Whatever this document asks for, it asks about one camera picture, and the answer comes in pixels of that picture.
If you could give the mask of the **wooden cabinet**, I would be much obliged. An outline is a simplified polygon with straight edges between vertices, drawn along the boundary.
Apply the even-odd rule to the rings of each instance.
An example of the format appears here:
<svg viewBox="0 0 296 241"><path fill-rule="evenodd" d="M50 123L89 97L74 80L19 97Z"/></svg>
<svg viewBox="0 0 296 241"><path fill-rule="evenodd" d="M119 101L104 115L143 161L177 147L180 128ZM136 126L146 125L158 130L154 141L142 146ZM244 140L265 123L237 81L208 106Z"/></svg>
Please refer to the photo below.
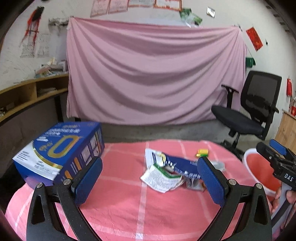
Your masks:
<svg viewBox="0 0 296 241"><path fill-rule="evenodd" d="M292 151L295 151L296 120L295 116L289 114L287 111L283 111L275 140Z"/></svg>

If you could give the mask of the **pink plastic trash bin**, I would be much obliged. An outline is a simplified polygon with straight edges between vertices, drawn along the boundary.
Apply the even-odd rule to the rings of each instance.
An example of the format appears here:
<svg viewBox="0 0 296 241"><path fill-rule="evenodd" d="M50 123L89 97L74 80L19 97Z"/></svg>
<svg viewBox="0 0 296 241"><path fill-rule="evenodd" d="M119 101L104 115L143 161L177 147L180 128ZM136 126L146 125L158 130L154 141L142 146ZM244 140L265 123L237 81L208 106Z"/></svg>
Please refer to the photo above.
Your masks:
<svg viewBox="0 0 296 241"><path fill-rule="evenodd" d="M273 176L273 168L269 161L262 157L255 148L251 148L244 153L242 162L255 181L262 184L267 198L273 201L281 182Z"/></svg>

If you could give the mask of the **blue cardboard box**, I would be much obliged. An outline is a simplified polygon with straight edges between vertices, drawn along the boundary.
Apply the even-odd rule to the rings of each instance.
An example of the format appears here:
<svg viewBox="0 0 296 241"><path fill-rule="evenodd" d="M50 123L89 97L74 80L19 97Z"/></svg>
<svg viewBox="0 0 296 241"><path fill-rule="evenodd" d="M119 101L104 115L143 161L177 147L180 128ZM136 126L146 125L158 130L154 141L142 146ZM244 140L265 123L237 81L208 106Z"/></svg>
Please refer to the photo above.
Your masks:
<svg viewBox="0 0 296 241"><path fill-rule="evenodd" d="M73 179L104 150L101 124L93 121L58 123L23 147L14 164L31 188Z"/></svg>

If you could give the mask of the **pink checkered tablecloth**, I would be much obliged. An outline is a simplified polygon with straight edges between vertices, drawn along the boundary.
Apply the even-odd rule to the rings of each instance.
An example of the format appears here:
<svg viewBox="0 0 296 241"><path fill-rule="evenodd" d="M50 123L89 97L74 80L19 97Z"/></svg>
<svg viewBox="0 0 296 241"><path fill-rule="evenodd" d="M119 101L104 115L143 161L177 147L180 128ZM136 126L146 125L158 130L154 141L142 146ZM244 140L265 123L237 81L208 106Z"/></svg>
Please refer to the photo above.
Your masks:
<svg viewBox="0 0 296 241"><path fill-rule="evenodd" d="M103 240L197 240L219 210L207 191L180 186L159 193L140 179L144 152L151 148L194 160L199 149L225 164L225 176L241 185L255 179L230 152L209 141L158 140L107 143L103 170L81 211Z"/></svg>

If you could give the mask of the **green wall bag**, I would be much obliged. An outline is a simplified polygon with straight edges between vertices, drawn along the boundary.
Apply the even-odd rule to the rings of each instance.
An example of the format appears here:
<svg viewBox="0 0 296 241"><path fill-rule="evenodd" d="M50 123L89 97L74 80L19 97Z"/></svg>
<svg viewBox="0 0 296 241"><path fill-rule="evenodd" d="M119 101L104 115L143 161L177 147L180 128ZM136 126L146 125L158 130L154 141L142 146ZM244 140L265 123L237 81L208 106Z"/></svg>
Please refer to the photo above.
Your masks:
<svg viewBox="0 0 296 241"><path fill-rule="evenodd" d="M246 68L252 68L256 65L255 59L252 57L246 57L245 58L245 67Z"/></svg>

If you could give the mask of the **red paper wall decoration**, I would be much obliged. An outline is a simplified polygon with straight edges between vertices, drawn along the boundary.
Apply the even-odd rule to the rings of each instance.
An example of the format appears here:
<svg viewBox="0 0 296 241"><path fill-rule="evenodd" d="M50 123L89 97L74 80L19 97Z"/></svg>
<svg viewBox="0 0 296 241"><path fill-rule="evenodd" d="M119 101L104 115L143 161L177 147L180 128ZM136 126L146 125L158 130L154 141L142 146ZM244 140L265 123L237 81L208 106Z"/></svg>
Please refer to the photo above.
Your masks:
<svg viewBox="0 0 296 241"><path fill-rule="evenodd" d="M255 51L258 51L260 48L263 47L262 41L261 41L261 39L254 27L247 29L246 33L247 33L248 37L250 38L250 40L255 48Z"/></svg>

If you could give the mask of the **green white wrapper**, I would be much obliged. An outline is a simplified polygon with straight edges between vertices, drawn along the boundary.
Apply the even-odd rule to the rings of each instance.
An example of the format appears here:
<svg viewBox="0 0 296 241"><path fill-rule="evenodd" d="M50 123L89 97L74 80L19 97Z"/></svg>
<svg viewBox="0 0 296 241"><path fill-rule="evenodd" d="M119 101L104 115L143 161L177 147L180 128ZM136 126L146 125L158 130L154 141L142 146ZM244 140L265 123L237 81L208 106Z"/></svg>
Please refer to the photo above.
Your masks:
<svg viewBox="0 0 296 241"><path fill-rule="evenodd" d="M174 190L184 183L181 175L169 173L157 164L151 165L140 177L140 180L160 193Z"/></svg>

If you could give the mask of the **wooden wall shelf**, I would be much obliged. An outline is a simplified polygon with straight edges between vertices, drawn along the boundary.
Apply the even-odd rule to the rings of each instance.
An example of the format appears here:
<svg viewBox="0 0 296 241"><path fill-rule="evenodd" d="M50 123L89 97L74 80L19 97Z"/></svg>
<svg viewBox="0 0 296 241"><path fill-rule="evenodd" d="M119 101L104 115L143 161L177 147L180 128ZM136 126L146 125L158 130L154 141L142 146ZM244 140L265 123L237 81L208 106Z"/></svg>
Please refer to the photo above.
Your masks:
<svg viewBox="0 0 296 241"><path fill-rule="evenodd" d="M55 103L58 121L62 121L61 98L68 92L69 74L42 77L23 81L1 90L1 125L18 114L49 99Z"/></svg>

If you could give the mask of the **black office chair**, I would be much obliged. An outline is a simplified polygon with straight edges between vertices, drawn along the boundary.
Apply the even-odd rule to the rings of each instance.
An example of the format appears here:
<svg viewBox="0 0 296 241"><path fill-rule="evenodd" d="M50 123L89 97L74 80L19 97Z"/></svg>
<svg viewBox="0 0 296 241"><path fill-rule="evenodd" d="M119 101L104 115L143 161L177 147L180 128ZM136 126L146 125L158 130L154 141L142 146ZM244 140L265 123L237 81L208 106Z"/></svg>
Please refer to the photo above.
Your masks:
<svg viewBox="0 0 296 241"><path fill-rule="evenodd" d="M273 122L282 77L261 71L250 71L243 85L240 104L249 113L250 117L231 108L233 94L236 89L222 84L227 91L227 105L213 105L211 112L226 127L230 129L229 136L234 137L233 143L224 140L220 143L225 149L233 153L239 160L244 152L237 148L241 135L254 135L265 140Z"/></svg>

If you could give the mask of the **red fire extinguisher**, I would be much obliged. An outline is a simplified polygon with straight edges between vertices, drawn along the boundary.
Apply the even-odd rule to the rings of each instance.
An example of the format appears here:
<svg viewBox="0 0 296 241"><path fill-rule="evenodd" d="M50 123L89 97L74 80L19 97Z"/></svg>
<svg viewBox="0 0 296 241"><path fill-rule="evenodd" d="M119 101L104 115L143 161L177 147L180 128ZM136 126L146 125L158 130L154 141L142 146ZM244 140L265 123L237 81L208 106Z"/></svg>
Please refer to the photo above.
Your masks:
<svg viewBox="0 0 296 241"><path fill-rule="evenodd" d="M287 78L286 95L292 97L292 80L289 77Z"/></svg>

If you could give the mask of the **blue snack wrapper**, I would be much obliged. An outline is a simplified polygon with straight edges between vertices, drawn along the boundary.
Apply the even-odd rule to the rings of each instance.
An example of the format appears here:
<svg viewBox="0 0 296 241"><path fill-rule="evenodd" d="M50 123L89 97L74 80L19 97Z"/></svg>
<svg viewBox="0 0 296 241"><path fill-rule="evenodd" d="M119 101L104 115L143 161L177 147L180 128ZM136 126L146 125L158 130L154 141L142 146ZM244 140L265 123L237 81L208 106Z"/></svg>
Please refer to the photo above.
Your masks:
<svg viewBox="0 0 296 241"><path fill-rule="evenodd" d="M145 161L147 168L150 168L152 165L161 168L169 167L173 172L185 176L186 178L193 180L201 179L201 175L197 170L197 162L194 161L169 156L150 148L145 149Z"/></svg>

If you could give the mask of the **stack of books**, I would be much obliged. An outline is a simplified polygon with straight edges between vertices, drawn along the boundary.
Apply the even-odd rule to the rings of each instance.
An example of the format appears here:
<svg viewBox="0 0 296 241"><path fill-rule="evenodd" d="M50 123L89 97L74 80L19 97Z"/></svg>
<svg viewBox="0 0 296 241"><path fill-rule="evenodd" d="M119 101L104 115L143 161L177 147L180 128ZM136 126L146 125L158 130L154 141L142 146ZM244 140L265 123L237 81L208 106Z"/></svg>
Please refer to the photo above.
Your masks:
<svg viewBox="0 0 296 241"><path fill-rule="evenodd" d="M67 60L57 61L55 57L35 70L35 78L65 74L68 72Z"/></svg>

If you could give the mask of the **red gold wrapper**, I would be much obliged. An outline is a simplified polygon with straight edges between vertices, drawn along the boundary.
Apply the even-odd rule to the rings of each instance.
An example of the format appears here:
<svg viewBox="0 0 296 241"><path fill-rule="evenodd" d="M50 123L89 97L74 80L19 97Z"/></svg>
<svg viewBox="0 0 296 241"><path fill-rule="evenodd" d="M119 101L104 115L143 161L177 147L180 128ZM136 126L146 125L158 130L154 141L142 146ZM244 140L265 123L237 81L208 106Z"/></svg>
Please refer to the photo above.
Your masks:
<svg viewBox="0 0 296 241"><path fill-rule="evenodd" d="M206 186L204 184L204 181L202 179L185 179L186 187L187 189L190 190L195 190L195 191L205 191Z"/></svg>

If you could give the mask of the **pink hanging sheet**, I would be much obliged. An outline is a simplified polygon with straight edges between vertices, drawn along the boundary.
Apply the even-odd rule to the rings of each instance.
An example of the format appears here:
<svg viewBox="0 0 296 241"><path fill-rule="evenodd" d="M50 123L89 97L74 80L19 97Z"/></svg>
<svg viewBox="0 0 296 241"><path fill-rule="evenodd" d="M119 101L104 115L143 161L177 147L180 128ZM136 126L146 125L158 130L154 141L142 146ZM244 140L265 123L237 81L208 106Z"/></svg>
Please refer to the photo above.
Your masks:
<svg viewBox="0 0 296 241"><path fill-rule="evenodd" d="M222 84L241 90L247 48L237 27L189 28L71 18L67 116L115 125L212 120Z"/></svg>

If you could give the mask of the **wall certificates cluster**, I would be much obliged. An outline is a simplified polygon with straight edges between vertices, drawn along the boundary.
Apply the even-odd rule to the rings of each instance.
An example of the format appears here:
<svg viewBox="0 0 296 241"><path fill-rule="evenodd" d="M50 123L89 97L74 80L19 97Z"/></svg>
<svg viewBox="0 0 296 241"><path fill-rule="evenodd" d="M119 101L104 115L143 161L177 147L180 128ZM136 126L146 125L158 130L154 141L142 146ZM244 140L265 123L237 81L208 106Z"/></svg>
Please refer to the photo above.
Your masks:
<svg viewBox="0 0 296 241"><path fill-rule="evenodd" d="M169 0L107 0L93 1L90 17L102 16L107 14L122 13L128 11L128 8L158 8L180 11L182 1Z"/></svg>

